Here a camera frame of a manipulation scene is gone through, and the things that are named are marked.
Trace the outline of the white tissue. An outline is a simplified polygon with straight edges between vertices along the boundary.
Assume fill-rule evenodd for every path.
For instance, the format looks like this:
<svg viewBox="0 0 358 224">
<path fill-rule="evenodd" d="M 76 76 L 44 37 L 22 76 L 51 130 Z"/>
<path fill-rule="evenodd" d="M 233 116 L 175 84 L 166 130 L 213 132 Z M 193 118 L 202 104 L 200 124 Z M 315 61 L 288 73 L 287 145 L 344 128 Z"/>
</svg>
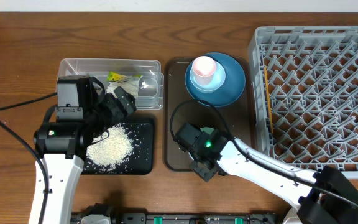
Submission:
<svg viewBox="0 0 358 224">
<path fill-rule="evenodd" d="M 140 77 L 129 77 L 123 82 L 109 82 L 109 86 L 107 87 L 106 91 L 116 96 L 114 90 L 118 87 L 122 87 L 127 93 L 134 97 L 138 97 L 139 81 Z"/>
</svg>

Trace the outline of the mint green bowl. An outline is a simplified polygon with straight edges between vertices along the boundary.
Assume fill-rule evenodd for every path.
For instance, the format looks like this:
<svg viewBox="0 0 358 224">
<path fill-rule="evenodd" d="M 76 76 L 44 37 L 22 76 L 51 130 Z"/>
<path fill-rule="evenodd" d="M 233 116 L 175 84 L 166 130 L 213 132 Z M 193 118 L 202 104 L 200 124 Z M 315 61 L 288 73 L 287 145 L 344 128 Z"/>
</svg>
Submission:
<svg viewBox="0 0 358 224">
<path fill-rule="evenodd" d="M 201 132 L 206 132 L 207 134 L 212 134 L 213 131 L 214 131 L 214 128 L 203 127 L 203 128 L 201 128 L 200 130 L 201 130 Z M 204 147 L 205 147 L 206 149 L 212 149 L 212 146 L 213 146 L 213 144 L 212 144 L 212 142 L 211 142 L 210 140 L 206 141 L 206 143 L 205 143 L 205 145 L 204 145 Z M 193 148 L 193 149 L 189 152 L 189 156 L 190 156 L 191 159 L 194 160 L 194 161 L 196 160 L 197 157 L 199 157 L 199 155 L 200 155 L 200 152 L 199 152 L 199 150 L 196 149 L 196 148 Z"/>
</svg>

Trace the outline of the yellow green snack wrapper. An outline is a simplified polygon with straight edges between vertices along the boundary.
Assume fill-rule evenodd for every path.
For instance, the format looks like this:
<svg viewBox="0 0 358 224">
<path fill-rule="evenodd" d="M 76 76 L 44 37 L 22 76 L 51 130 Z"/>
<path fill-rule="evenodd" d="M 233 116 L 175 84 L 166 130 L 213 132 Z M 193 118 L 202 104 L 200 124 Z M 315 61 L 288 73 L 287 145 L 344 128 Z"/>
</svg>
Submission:
<svg viewBox="0 0 358 224">
<path fill-rule="evenodd" d="M 115 72 L 109 72 L 106 78 L 107 82 L 123 83 L 129 81 L 137 81 L 142 78 L 142 75 L 122 75 Z"/>
</svg>

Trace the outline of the pink cup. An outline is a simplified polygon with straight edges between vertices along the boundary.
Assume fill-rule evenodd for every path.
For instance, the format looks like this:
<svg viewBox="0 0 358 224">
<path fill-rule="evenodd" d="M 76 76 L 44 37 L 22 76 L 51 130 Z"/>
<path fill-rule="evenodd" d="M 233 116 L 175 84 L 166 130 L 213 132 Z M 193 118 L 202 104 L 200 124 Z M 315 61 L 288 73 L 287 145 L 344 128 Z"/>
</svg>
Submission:
<svg viewBox="0 0 358 224">
<path fill-rule="evenodd" d="M 211 57 L 200 56 L 193 61 L 192 70 L 199 85 L 208 85 L 216 71 L 216 62 Z"/>
</svg>

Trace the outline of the dark blue plate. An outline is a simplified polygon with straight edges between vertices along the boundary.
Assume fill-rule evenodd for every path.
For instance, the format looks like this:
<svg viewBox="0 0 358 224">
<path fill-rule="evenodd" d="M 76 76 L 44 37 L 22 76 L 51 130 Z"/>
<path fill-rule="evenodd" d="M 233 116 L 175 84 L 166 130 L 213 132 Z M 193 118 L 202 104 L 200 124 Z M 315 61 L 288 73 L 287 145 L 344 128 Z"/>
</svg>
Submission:
<svg viewBox="0 0 358 224">
<path fill-rule="evenodd" d="M 244 60 L 219 52 L 206 53 L 204 56 L 211 57 L 222 66 L 226 74 L 224 83 L 212 93 L 200 92 L 191 83 L 190 71 L 193 64 L 191 62 L 185 72 L 186 89 L 193 98 L 208 101 L 215 107 L 232 104 L 242 95 L 246 85 L 246 73 L 243 69 Z"/>
</svg>

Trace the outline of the wooden chopstick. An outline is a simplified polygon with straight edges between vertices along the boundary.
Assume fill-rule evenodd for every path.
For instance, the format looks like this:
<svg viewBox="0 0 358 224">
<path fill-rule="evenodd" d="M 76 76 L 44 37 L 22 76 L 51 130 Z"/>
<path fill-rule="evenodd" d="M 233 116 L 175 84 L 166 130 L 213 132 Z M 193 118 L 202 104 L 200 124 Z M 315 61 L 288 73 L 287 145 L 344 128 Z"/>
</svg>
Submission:
<svg viewBox="0 0 358 224">
<path fill-rule="evenodd" d="M 272 107 L 270 102 L 270 92 L 269 92 L 269 80 L 267 77 L 267 68 L 264 67 L 264 78 L 265 78 L 265 92 L 266 92 L 266 99 L 267 99 L 267 108 L 268 108 L 268 117 L 269 117 L 269 123 L 270 123 L 270 131 L 273 134 L 274 128 L 273 128 L 273 119 L 272 119 Z"/>
</svg>

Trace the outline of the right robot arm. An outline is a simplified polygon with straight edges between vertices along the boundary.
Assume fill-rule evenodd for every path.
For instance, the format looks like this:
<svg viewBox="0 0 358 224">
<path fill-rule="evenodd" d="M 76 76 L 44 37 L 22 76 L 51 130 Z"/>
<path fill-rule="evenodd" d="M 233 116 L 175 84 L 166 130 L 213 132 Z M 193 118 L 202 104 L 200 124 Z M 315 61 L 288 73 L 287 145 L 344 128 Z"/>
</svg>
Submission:
<svg viewBox="0 0 358 224">
<path fill-rule="evenodd" d="M 204 181 L 217 172 L 249 180 L 280 197 L 294 210 L 286 222 L 358 223 L 358 190 L 332 167 L 321 172 L 292 167 L 262 154 L 230 132 L 207 133 L 185 123 L 171 132 L 192 158 L 191 169 Z"/>
</svg>

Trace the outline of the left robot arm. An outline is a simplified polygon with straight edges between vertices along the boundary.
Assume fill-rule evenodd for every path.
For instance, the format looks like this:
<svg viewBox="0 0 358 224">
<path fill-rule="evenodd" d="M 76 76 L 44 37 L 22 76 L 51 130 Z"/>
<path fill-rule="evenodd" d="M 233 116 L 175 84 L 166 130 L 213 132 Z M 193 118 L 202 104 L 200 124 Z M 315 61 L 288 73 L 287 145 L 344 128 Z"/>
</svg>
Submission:
<svg viewBox="0 0 358 224">
<path fill-rule="evenodd" d="M 136 111 L 135 97 L 122 87 L 107 93 L 89 75 L 57 80 L 57 105 L 34 133 L 36 185 L 30 223 L 69 223 L 73 197 L 94 138 Z"/>
</svg>

